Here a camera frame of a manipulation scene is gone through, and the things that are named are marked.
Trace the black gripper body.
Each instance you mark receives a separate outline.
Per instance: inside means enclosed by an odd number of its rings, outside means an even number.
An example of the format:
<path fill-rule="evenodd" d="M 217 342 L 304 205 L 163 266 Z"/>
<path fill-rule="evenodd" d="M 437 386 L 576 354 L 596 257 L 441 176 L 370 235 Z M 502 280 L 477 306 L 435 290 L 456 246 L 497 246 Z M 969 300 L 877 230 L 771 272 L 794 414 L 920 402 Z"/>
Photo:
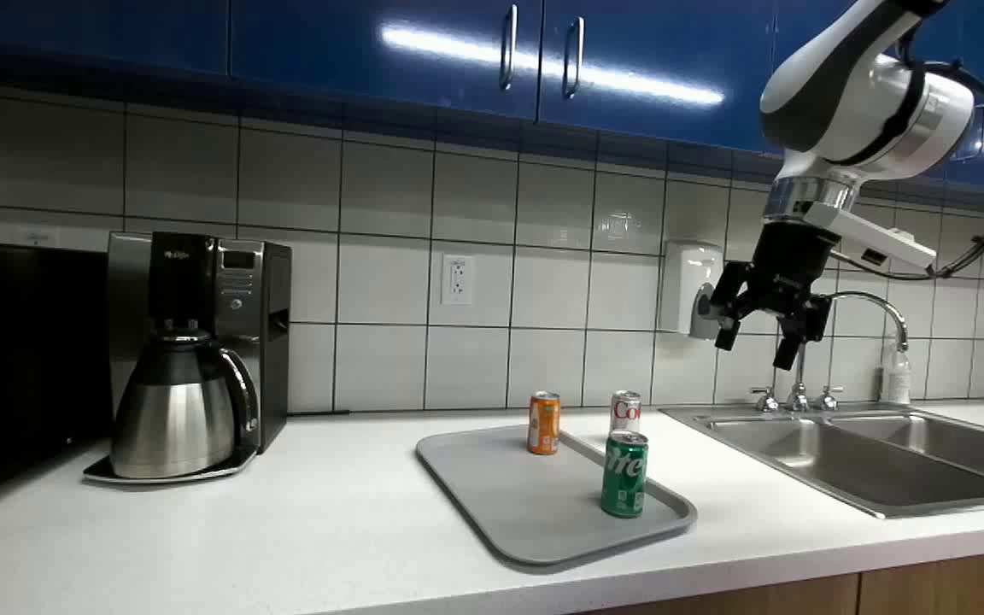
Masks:
<path fill-rule="evenodd" d="M 737 306 L 743 321 L 755 309 L 770 309 L 781 329 L 821 338 L 830 300 L 812 292 L 812 280 L 822 272 L 826 257 L 804 222 L 765 222 L 747 259 L 729 259 L 717 288 L 712 290 L 712 309 Z"/>

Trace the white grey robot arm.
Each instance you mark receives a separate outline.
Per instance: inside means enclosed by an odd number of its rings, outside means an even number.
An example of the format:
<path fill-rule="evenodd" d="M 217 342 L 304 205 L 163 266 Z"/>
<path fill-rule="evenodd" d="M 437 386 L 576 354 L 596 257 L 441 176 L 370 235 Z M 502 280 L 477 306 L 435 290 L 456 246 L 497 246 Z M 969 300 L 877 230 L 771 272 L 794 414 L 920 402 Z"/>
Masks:
<path fill-rule="evenodd" d="M 781 332 L 771 365 L 788 370 L 805 342 L 822 338 L 830 298 L 812 280 L 842 240 L 856 243 L 872 266 L 937 264 L 908 232 L 861 219 L 854 200 L 867 182 L 908 182 L 937 168 L 967 133 L 973 92 L 891 55 L 943 4 L 854 0 L 770 75 L 758 123 L 781 145 L 781 168 L 755 254 L 729 259 L 708 292 L 717 349 L 732 352 L 743 321 L 765 309 Z"/>

